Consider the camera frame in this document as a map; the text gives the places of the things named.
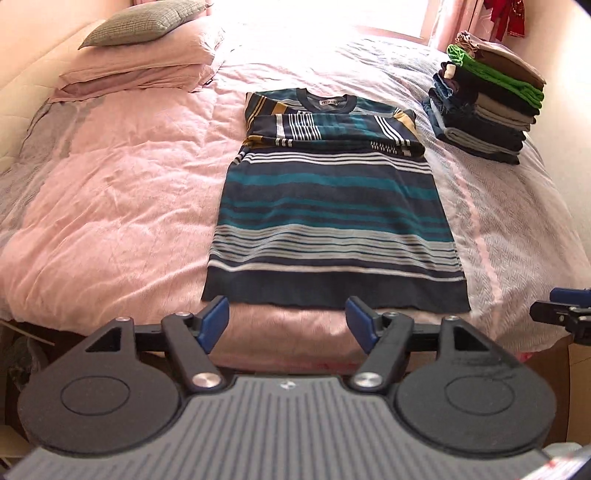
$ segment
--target gray ribbed surface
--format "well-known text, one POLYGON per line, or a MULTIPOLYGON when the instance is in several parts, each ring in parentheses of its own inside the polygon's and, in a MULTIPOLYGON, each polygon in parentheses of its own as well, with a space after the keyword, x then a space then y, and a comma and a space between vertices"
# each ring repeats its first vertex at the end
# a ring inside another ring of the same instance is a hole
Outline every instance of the gray ribbed surface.
POLYGON ((347 392, 337 378, 291 380, 286 390, 285 379, 239 378, 192 399, 174 428, 138 450, 76 459, 37 449, 7 479, 513 480, 545 463, 540 452, 451 457, 406 433, 379 397, 347 392))

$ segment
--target striped shirt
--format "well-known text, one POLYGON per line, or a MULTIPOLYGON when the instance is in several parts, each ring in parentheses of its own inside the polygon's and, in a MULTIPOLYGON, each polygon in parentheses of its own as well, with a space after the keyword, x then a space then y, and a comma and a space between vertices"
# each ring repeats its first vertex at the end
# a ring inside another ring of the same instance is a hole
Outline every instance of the striped shirt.
POLYGON ((204 300, 470 309, 415 113, 305 89, 249 93, 204 300))

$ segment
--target gray pillow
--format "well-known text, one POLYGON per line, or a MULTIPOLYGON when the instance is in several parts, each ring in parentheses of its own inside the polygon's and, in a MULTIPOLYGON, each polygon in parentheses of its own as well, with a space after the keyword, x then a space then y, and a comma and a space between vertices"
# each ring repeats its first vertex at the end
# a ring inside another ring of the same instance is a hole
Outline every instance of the gray pillow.
POLYGON ((207 0, 160 0, 117 12, 85 38, 83 47, 127 45, 156 40, 208 7, 207 0))

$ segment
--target bedding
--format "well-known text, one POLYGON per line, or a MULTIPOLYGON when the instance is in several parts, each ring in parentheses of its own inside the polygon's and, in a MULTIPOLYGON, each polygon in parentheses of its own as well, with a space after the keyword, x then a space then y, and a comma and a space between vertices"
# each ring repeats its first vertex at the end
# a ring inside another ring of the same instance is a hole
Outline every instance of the bedding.
POLYGON ((203 17, 151 42, 84 48, 60 77, 65 83, 176 65, 211 65, 225 31, 214 17, 203 17))
POLYGON ((231 49, 230 43, 219 46, 215 50, 215 59, 211 65, 199 63, 132 70, 87 82, 69 83, 55 89, 48 101, 49 103, 74 102, 121 90, 146 88, 178 88, 185 92, 198 92, 212 79, 231 49))
MULTIPOLYGON (((134 89, 45 105, 0 177, 0 316, 88 334, 120 315, 155 323, 199 311, 226 171, 246 134, 245 94, 307 87, 412 109, 466 274, 464 318, 513 352, 564 336, 532 322, 529 306, 555 286, 588 286, 591 267, 532 142, 509 166, 438 141, 421 100, 444 54, 321 36, 242 35, 198 93, 134 89)), ((347 372, 363 357, 342 311, 247 304, 232 304, 212 352, 219 365, 258 371, 347 372)))

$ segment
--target shirt label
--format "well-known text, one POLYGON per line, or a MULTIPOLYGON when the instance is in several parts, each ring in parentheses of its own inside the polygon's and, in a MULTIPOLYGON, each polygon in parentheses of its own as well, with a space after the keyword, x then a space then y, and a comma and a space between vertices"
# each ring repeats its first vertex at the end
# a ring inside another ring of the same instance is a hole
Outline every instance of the shirt label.
POLYGON ((326 106, 326 105, 337 106, 339 104, 339 101, 335 98, 329 98, 328 100, 321 100, 320 104, 321 104, 321 106, 326 106))

